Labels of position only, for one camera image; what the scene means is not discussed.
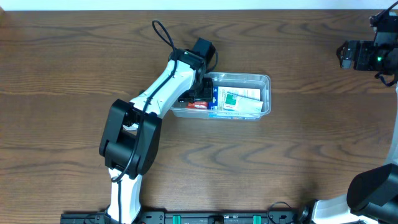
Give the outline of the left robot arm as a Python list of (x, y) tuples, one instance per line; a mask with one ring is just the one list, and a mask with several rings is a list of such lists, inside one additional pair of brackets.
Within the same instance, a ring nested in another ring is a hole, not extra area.
[(111, 105), (99, 145), (112, 181), (105, 223), (137, 219), (142, 177), (157, 155), (162, 119), (175, 102), (213, 99), (213, 82), (205, 75), (216, 57), (215, 46), (199, 38), (192, 49), (173, 50), (166, 69), (139, 96)]

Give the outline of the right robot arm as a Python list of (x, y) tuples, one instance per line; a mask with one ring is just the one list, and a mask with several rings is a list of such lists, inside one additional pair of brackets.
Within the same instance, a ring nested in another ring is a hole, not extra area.
[[(340, 67), (374, 72), (384, 86), (397, 88), (397, 12), (369, 18), (372, 40), (346, 40), (336, 50)], [(298, 214), (299, 223), (397, 223), (397, 129), (382, 147), (378, 163), (355, 175), (347, 192), (314, 200)]]

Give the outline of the white green medicine box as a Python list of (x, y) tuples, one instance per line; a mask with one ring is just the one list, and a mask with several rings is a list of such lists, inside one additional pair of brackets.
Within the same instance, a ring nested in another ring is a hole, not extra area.
[(243, 96), (227, 93), (223, 103), (223, 109), (242, 113), (260, 113), (263, 102)]

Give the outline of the blue fever patch box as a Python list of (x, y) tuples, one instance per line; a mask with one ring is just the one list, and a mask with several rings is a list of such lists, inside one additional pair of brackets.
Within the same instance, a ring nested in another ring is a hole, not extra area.
[(227, 93), (232, 93), (235, 95), (261, 101), (260, 89), (216, 86), (213, 88), (213, 100), (208, 103), (208, 109), (210, 111), (208, 115), (209, 118), (258, 119), (260, 117), (260, 113), (242, 113), (237, 111), (224, 110), (223, 103)]

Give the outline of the red medicine box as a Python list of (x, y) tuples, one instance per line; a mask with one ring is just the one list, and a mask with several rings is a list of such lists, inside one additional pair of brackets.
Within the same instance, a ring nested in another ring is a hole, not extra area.
[(205, 101), (196, 101), (193, 103), (188, 103), (186, 105), (187, 109), (196, 109), (196, 110), (207, 110), (208, 109), (208, 103)]

